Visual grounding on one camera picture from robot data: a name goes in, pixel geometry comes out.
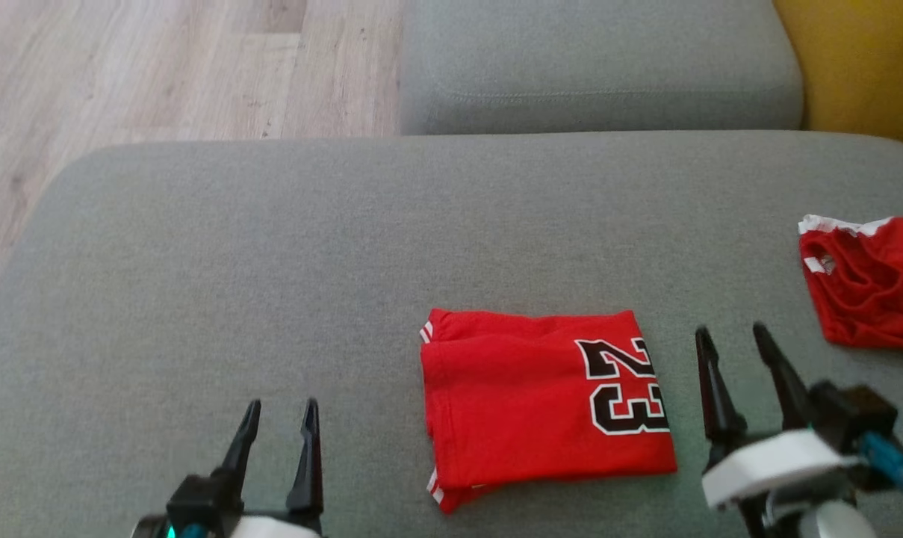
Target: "white trim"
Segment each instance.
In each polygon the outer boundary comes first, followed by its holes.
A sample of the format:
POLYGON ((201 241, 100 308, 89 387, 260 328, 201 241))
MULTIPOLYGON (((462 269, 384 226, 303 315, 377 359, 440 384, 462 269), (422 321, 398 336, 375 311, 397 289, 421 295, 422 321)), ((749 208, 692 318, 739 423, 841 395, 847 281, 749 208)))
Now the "white trim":
POLYGON ((803 258, 803 263, 806 263, 807 269, 809 269, 811 273, 826 273, 823 264, 820 263, 818 259, 812 258, 812 256, 810 258, 803 258))
POLYGON ((799 224, 800 235, 806 232, 833 232, 834 229, 846 229, 852 234, 862 234, 871 238, 883 225, 888 224, 892 217, 874 220, 865 224, 856 224, 837 220, 836 218, 820 217, 818 214, 808 214, 799 224))

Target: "red shirt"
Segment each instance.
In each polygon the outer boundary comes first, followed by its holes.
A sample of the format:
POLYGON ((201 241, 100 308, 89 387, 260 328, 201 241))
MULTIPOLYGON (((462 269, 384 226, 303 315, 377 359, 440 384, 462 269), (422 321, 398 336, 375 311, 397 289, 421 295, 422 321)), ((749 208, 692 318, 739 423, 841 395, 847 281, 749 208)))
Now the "red shirt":
POLYGON ((807 215, 800 257, 827 340, 903 348, 903 218, 868 224, 807 215))
POLYGON ((444 493, 442 510, 512 481, 677 470, 632 312, 532 319, 436 309, 421 332, 437 468, 429 490, 444 493))

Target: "printed number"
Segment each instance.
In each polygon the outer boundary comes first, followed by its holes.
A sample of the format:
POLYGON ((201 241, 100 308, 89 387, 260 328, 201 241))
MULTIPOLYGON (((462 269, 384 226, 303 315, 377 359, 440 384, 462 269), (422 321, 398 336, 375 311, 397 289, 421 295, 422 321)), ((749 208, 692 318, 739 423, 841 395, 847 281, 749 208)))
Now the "printed number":
MULTIPOLYGON (((650 364, 647 345, 642 338, 631 340, 633 349, 642 358, 629 354, 607 341, 575 341, 584 357, 588 379, 621 377, 621 365, 635 377, 657 380, 650 364)), ((663 412, 660 385, 647 384, 646 398, 623 398, 621 384, 605 383, 591 394, 591 419, 595 428, 608 436, 629 436, 642 432, 669 432, 670 424, 663 412), (626 402, 626 412, 615 412, 615 406, 626 402)))

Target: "yellow cushion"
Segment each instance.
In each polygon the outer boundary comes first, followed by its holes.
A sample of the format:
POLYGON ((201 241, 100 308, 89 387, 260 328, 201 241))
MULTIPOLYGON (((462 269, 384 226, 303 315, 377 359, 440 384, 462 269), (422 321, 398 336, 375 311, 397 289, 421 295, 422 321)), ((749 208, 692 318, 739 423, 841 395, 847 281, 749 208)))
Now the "yellow cushion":
POLYGON ((775 0, 806 91, 804 129, 903 140, 903 0, 775 0))

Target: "gray cushion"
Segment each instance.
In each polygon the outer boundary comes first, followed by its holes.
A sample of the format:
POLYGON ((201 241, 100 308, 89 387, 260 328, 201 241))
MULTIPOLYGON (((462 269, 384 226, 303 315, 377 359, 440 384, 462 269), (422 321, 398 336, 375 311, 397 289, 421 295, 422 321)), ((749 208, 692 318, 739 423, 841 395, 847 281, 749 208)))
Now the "gray cushion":
MULTIPOLYGON (((738 538, 738 515, 701 493, 698 324, 754 428, 779 422, 761 319, 807 380, 892 398, 903 438, 903 354, 822 339, 796 249, 807 212, 903 214, 903 144, 649 132, 99 151, 55 181, 1 279, 0 536, 128 535, 212 470, 251 398, 246 500, 280 507, 315 395, 329 535, 738 538), (418 365, 435 306, 635 310, 680 472, 521 484, 441 515, 418 365)), ((863 509, 903 536, 898 497, 863 509)))
POLYGON ((771 0, 410 0, 404 134, 796 129, 771 0))

